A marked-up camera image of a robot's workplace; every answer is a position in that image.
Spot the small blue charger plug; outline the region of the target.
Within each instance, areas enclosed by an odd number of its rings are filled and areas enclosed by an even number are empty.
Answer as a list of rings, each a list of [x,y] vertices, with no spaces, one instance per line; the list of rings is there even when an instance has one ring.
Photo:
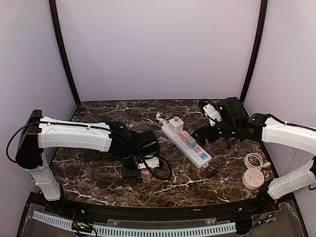
[[[195,146],[196,146],[197,142],[195,140],[195,138],[193,138],[192,136],[190,136],[188,139],[187,139],[187,143],[186,145],[190,148],[190,149],[193,149]]]

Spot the pink cube socket adapter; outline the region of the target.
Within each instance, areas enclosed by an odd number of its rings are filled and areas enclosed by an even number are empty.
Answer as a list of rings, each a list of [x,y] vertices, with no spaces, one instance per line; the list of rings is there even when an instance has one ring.
[[[141,169],[141,176],[142,176],[143,180],[149,181],[152,174],[148,169],[143,168],[143,169]]]

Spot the small pink charger plug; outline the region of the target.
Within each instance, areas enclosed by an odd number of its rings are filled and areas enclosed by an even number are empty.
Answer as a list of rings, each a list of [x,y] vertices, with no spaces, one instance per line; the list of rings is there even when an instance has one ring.
[[[182,130],[180,133],[178,133],[178,136],[182,142],[187,143],[187,139],[190,137],[190,134],[187,131]]]

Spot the white multicolour power strip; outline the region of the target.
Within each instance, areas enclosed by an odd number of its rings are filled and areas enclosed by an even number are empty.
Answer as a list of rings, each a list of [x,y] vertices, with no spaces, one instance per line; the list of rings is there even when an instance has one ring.
[[[209,162],[212,160],[211,155],[192,136],[186,138],[184,142],[184,139],[181,139],[180,133],[173,133],[169,129],[168,124],[163,125],[161,130],[197,168],[206,168],[209,166]]]

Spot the white cube socket adapter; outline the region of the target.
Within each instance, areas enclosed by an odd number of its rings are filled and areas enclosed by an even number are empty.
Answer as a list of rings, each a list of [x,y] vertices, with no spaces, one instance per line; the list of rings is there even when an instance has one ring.
[[[174,117],[169,120],[168,127],[173,134],[179,134],[183,130],[184,122],[179,117]]]

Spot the round pink socket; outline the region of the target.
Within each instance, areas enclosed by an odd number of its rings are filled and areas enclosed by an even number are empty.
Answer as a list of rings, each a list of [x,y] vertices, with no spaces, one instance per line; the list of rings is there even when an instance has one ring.
[[[256,168],[249,168],[242,177],[243,184],[250,190],[259,189],[265,182],[263,173]]]

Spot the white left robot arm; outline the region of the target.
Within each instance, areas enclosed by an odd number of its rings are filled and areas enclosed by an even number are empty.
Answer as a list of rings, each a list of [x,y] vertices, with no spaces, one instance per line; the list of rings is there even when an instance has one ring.
[[[158,139],[151,130],[138,133],[124,123],[108,121],[82,123],[44,117],[33,110],[27,123],[16,131],[20,135],[15,158],[10,161],[28,171],[47,201],[58,201],[62,189],[44,157],[46,148],[79,148],[106,152],[121,162],[126,182],[138,182],[139,163],[160,152]]]

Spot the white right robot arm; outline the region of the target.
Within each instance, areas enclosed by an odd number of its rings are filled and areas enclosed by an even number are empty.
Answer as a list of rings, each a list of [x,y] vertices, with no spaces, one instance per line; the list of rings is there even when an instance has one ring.
[[[276,200],[304,187],[315,189],[316,129],[314,127],[283,121],[272,114],[249,115],[236,97],[222,99],[216,103],[201,99],[197,107],[209,121],[207,125],[193,132],[193,137],[203,146],[219,139],[224,139],[227,143],[249,140],[310,154],[311,159],[307,163],[265,185],[264,194],[267,198]]]

